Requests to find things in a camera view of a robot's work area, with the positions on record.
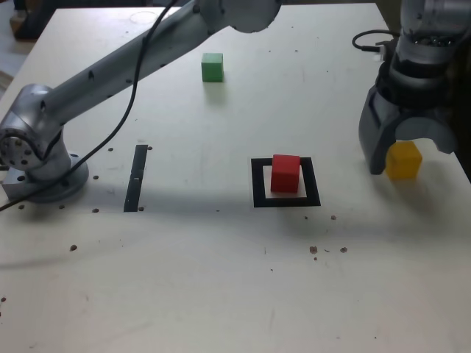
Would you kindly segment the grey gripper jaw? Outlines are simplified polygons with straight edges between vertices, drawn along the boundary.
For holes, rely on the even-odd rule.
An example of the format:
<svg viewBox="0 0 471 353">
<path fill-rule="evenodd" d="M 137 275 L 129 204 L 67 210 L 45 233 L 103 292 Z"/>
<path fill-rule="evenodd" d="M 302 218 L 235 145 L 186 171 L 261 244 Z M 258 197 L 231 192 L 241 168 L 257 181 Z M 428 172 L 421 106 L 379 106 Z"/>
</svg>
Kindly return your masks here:
<svg viewBox="0 0 471 353">
<path fill-rule="evenodd" d="M 358 136 L 366 164 L 372 175 L 380 175 L 386 167 L 386 155 L 396 141 L 400 109 L 384 98 L 378 88 L 369 89 L 361 113 Z"/>
<path fill-rule="evenodd" d="M 451 128 L 443 121 L 434 118 L 408 118 L 395 130 L 396 140 L 432 140 L 436 148 L 445 154 L 456 150 L 456 137 Z"/>
</svg>

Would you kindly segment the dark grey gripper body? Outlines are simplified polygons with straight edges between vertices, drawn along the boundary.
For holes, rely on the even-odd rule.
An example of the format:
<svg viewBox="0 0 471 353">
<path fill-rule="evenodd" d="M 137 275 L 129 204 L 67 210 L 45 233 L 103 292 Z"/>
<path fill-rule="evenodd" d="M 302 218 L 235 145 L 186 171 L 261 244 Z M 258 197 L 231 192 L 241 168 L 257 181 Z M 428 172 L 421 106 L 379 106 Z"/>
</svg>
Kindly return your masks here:
<svg viewBox="0 0 471 353">
<path fill-rule="evenodd" d="M 409 118 L 445 120 L 447 118 L 447 109 L 427 97 L 395 97 L 392 103 L 397 107 L 400 120 Z"/>
</svg>

